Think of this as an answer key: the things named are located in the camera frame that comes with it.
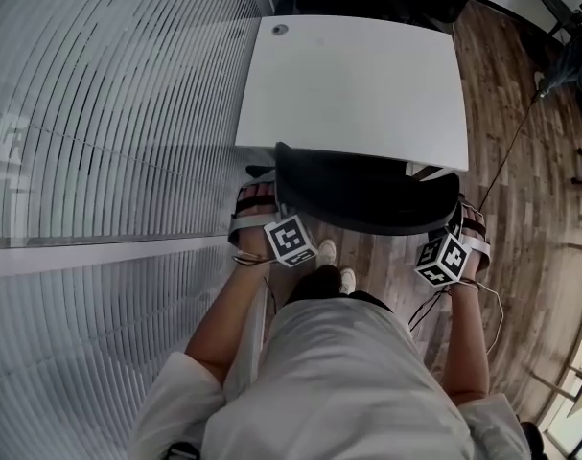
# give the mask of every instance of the glass wall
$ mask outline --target glass wall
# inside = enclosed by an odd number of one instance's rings
[[[0,278],[0,460],[123,458],[232,264],[221,245]]]
[[[0,0],[0,247],[223,233],[263,1]]]
[[[563,454],[573,453],[574,458],[582,460],[582,402],[574,409],[577,400],[582,398],[582,336],[571,367],[561,388],[575,400],[556,396],[541,429],[546,430],[548,439]]]

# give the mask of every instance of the wrist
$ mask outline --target wrist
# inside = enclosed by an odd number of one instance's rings
[[[465,277],[461,278],[461,281],[451,284],[451,295],[454,295],[455,293],[461,293],[463,295],[471,293],[477,295],[478,290],[478,283]]]

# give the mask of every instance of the white table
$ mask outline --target white table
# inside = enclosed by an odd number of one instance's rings
[[[467,171],[452,38],[357,17],[263,18],[235,144],[279,141]]]

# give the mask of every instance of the screw hole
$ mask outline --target screw hole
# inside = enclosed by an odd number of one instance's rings
[[[285,24],[278,24],[271,30],[273,35],[285,35],[289,31],[289,26]]]

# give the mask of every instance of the hand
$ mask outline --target hand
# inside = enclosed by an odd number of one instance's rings
[[[470,208],[466,208],[463,206],[463,217],[466,219],[473,219],[478,223],[484,225],[484,217]],[[464,235],[468,235],[470,237],[474,237],[480,241],[484,241],[484,237],[482,237],[478,232],[475,230],[470,230],[469,228],[463,228],[462,233]],[[482,257],[482,253],[478,252],[477,250],[472,250],[470,253],[465,268],[463,269],[463,274],[461,275],[463,278],[467,278],[469,280],[476,279],[476,271],[478,269],[478,265],[480,264],[480,257]]]
[[[258,186],[248,186],[240,192],[238,200],[248,199],[255,196],[273,196],[273,184],[259,184]],[[275,213],[275,206],[259,205],[247,208],[237,214],[237,218],[248,217],[252,215],[261,215],[263,213]],[[270,257],[269,242],[265,235],[265,231],[261,226],[253,226],[240,230],[240,249],[247,254],[259,256],[261,258]]]

